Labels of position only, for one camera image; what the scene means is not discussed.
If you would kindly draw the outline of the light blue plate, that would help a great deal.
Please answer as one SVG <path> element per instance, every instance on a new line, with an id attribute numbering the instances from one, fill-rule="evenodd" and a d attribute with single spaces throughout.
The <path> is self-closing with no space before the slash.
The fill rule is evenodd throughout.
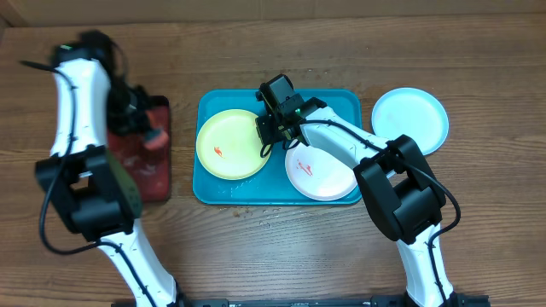
<path id="1" fill-rule="evenodd" d="M 441 102 L 425 90 L 403 87 L 386 92 L 375 103 L 371 126 L 377 136 L 411 137 L 424 155 L 438 150 L 449 134 L 449 118 Z"/>

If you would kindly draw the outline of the black and pink sponge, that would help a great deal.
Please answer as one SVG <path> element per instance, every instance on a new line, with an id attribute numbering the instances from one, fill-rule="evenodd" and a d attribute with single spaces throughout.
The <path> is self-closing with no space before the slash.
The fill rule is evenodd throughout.
<path id="1" fill-rule="evenodd" d="M 145 114 L 148 123 L 146 130 L 143 132 L 143 145 L 150 151 L 162 149 L 169 141 L 164 122 L 153 111 L 147 111 Z"/>

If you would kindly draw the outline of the yellow-green plate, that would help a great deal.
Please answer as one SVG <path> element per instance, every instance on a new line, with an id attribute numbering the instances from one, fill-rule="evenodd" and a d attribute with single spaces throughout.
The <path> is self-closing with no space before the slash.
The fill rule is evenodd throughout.
<path id="1" fill-rule="evenodd" d="M 215 177 L 239 180 L 260 171 L 269 159 L 260 155 L 257 114 L 230 109 L 213 115 L 200 128 L 196 153 L 203 167 Z"/>

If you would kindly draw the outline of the white pink plate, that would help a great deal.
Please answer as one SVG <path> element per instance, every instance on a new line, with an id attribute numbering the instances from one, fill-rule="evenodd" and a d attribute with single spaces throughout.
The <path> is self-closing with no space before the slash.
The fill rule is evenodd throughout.
<path id="1" fill-rule="evenodd" d="M 321 149 L 303 144 L 287 151 L 285 169 L 290 183 L 313 200 L 339 200 L 357 186 L 350 167 Z"/>

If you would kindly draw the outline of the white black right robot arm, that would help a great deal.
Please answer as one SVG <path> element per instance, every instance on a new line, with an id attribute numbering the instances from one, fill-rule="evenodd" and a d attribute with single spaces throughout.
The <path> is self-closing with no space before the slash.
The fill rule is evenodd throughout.
<path id="1" fill-rule="evenodd" d="M 441 209 L 453 195 L 436 179 L 416 142 L 406 135 L 380 138 L 352 125 L 316 97 L 304 100 L 279 74 L 256 94 L 266 113 L 257 119 L 261 153 L 296 140 L 351 168 L 376 228 L 397 244 L 407 278 L 408 306 L 456 306 L 445 273 L 439 236 Z"/>

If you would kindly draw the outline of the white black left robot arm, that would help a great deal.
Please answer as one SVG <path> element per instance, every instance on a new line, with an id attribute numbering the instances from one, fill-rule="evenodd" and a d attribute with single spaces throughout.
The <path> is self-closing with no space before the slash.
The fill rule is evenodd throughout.
<path id="1" fill-rule="evenodd" d="M 144 205 L 170 195 L 168 99 L 130 85 L 125 54 L 97 30 L 56 46 L 44 70 L 55 78 L 58 108 L 49 157 L 35 165 L 43 208 L 54 207 L 86 250 L 110 258 L 135 306 L 185 305 L 142 226 Z"/>

